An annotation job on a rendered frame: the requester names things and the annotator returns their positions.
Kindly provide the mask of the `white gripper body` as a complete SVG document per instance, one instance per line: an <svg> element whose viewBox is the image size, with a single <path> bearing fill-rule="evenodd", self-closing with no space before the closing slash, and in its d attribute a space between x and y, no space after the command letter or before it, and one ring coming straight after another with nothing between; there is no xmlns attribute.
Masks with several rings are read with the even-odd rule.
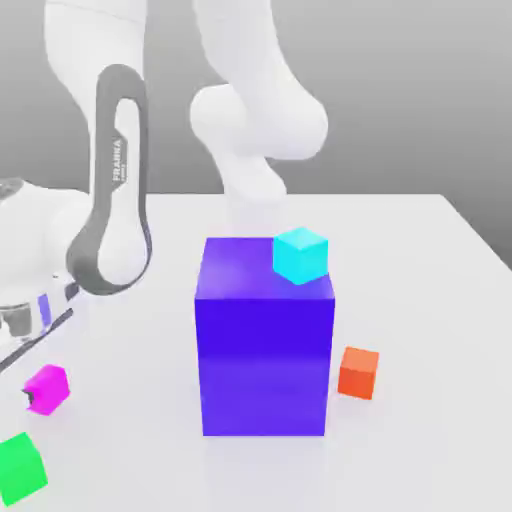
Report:
<svg viewBox="0 0 512 512"><path fill-rule="evenodd" d="M49 326L24 306L0 309L0 389L20 389L45 364L67 364L76 356L76 309L66 307Z"/></svg>

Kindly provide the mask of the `small magenta cube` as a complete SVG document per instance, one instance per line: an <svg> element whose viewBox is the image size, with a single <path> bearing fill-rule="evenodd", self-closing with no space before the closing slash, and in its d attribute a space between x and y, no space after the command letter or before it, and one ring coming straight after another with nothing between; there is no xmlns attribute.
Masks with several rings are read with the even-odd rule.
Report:
<svg viewBox="0 0 512 512"><path fill-rule="evenodd" d="M22 391L29 398L30 411L49 416L70 395L66 371L45 365L24 384Z"/></svg>

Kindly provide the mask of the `small green cube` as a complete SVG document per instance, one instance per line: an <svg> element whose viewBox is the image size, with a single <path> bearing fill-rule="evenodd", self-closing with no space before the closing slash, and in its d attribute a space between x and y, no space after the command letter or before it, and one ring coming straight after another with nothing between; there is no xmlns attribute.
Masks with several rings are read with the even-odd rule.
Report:
<svg viewBox="0 0 512 512"><path fill-rule="evenodd" d="M0 499L11 506L48 484L40 452L26 432L0 442Z"/></svg>

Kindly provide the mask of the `small cyan cube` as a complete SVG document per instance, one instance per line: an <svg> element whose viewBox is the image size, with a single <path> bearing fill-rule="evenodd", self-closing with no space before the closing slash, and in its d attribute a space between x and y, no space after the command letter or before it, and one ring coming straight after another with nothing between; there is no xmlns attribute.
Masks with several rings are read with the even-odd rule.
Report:
<svg viewBox="0 0 512 512"><path fill-rule="evenodd" d="M276 235L272 267L295 285L303 285L328 274L328 239L299 227Z"/></svg>

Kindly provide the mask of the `small orange cube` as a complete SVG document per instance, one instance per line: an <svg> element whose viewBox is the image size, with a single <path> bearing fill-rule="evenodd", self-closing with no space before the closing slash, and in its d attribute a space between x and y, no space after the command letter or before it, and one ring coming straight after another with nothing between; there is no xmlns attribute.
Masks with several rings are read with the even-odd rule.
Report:
<svg viewBox="0 0 512 512"><path fill-rule="evenodd" d="M378 352L346 347L340 365L337 391L347 396L371 400L378 361Z"/></svg>

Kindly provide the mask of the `large purple box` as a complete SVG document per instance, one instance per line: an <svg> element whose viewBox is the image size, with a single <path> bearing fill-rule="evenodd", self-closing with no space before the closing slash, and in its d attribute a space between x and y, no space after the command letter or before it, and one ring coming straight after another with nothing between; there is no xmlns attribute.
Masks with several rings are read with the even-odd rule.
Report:
<svg viewBox="0 0 512 512"><path fill-rule="evenodd" d="M329 276L295 285L269 238L207 238L194 297L206 436L325 432L335 294Z"/></svg>

